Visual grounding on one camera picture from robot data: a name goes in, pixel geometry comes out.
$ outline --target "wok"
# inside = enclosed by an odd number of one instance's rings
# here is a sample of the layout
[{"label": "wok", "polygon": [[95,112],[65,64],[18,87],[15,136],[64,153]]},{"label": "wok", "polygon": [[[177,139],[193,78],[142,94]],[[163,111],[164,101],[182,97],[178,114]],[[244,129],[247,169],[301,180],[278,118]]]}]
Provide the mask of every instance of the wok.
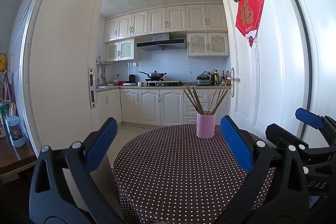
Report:
[{"label": "wok", "polygon": [[167,73],[157,73],[156,70],[152,73],[145,73],[143,71],[139,71],[139,73],[143,73],[144,75],[147,75],[149,79],[160,79]]}]

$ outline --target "backsplash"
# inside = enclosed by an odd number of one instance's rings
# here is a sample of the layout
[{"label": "backsplash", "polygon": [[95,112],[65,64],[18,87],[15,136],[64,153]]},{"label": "backsplash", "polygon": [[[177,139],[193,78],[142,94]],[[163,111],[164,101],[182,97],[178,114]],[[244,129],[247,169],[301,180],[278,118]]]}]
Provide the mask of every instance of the backsplash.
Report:
[{"label": "backsplash", "polygon": [[120,81],[128,81],[128,75],[135,74],[137,81],[144,81],[147,75],[138,73],[143,71],[151,73],[167,73],[165,80],[180,80],[190,82],[203,73],[203,71],[230,70],[230,58],[206,57],[189,58],[186,50],[144,51],[140,50],[141,59],[138,62],[131,60],[111,62],[106,70],[107,80],[113,80],[119,74]]}]

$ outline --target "lattice cabinet door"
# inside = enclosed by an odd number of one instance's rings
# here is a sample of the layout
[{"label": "lattice cabinet door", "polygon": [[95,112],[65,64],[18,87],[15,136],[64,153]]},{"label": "lattice cabinet door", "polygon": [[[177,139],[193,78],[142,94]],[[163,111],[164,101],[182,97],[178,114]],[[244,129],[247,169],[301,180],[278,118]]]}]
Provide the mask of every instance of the lattice cabinet door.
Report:
[{"label": "lattice cabinet door", "polygon": [[209,32],[209,55],[229,56],[226,32]]},{"label": "lattice cabinet door", "polygon": [[119,42],[112,42],[106,44],[106,61],[118,61],[119,60]]},{"label": "lattice cabinet door", "polygon": [[188,33],[188,55],[206,56],[209,55],[208,33]]},{"label": "lattice cabinet door", "polygon": [[119,60],[134,59],[134,39],[119,42]]}]

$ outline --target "blue bottle lid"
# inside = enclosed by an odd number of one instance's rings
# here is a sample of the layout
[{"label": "blue bottle lid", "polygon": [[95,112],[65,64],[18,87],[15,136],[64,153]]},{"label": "blue bottle lid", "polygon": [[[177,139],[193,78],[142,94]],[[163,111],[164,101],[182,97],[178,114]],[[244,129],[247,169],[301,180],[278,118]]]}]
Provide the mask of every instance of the blue bottle lid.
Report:
[{"label": "blue bottle lid", "polygon": [[10,117],[6,118],[5,120],[6,120],[6,124],[7,124],[8,127],[13,127],[13,126],[20,123],[20,120],[19,120],[18,116],[10,116]]}]

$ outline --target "green kitchen appliance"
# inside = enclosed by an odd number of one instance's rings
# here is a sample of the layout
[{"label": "green kitchen appliance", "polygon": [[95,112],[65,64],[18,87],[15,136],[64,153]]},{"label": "green kitchen appliance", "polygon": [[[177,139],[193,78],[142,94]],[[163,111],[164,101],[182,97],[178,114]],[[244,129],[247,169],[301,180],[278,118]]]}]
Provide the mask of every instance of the green kitchen appliance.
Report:
[{"label": "green kitchen appliance", "polygon": [[197,76],[196,83],[197,85],[210,85],[211,84],[210,76],[206,72],[204,72],[201,75]]}]

